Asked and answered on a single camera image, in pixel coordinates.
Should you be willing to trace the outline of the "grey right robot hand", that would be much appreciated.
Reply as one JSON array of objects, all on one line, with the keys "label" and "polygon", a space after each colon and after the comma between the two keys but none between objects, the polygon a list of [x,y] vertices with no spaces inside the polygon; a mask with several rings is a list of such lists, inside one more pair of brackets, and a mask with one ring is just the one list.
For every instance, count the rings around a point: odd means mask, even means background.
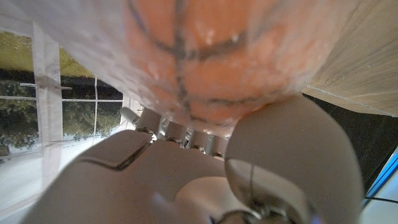
[{"label": "grey right robot hand", "polygon": [[236,125],[224,159],[122,131],[64,168],[24,223],[357,223],[351,142],[296,95]]}]

